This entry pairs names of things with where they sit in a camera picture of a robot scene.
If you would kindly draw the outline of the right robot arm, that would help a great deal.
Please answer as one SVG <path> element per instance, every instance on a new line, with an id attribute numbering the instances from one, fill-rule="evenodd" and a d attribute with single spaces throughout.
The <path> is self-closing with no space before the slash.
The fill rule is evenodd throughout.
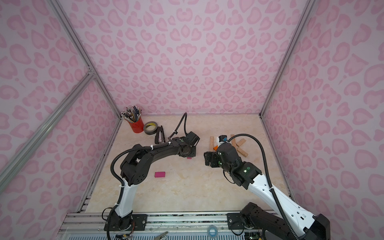
<path id="1" fill-rule="evenodd" d="M 267 176 L 254 164 L 242 161 L 228 143 L 215 152 L 204 153 L 205 164 L 229 173 L 234 184 L 259 197 L 275 211 L 271 214 L 256 204 L 248 203 L 240 212 L 245 228 L 263 231 L 264 238 L 276 240 L 329 240 L 331 225 L 322 214 L 314 215 L 268 183 Z"/>

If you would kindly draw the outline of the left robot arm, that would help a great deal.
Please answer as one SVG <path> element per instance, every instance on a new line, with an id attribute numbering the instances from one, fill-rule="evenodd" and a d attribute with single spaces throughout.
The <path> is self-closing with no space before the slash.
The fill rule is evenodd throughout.
<path id="1" fill-rule="evenodd" d="M 192 158 L 200 138 L 193 132 L 175 137 L 166 143 L 144 147 L 136 144 L 120 153 L 111 163 L 111 174 L 120 182 L 117 203 L 111 208 L 104 230 L 125 231 L 134 228 L 133 203 L 138 189 L 149 174 L 151 165 L 169 156 Z"/>

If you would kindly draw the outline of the wooden block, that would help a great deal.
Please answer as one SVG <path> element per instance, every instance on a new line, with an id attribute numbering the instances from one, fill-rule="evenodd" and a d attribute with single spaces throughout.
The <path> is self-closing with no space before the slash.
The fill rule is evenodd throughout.
<path id="1" fill-rule="evenodd" d="M 214 147 L 215 147 L 215 138 L 214 138 L 214 136 L 210 136 L 209 151 L 213 152 Z"/>
<path id="2" fill-rule="evenodd" d="M 236 149 L 238 146 L 236 144 L 236 139 L 234 138 L 234 135 L 231 134 L 231 144 Z"/>
<path id="3" fill-rule="evenodd" d="M 237 152 L 240 153 L 244 157 L 247 157 L 249 155 L 246 151 L 244 151 L 241 148 L 237 148 Z"/>
<path id="4" fill-rule="evenodd" d="M 245 139 L 241 139 L 241 140 L 239 140 L 238 142 L 236 142 L 236 145 L 237 145 L 238 147 L 241 147 L 245 142 L 246 142 Z"/>

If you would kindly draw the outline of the wooden block top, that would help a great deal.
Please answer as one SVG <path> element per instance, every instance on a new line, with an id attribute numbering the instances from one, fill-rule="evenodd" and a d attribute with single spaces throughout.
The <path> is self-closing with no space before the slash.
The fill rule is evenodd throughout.
<path id="1" fill-rule="evenodd" d="M 214 138 L 214 136 L 210 136 L 209 151 L 213 152 L 214 147 L 215 147 L 215 138 Z"/>

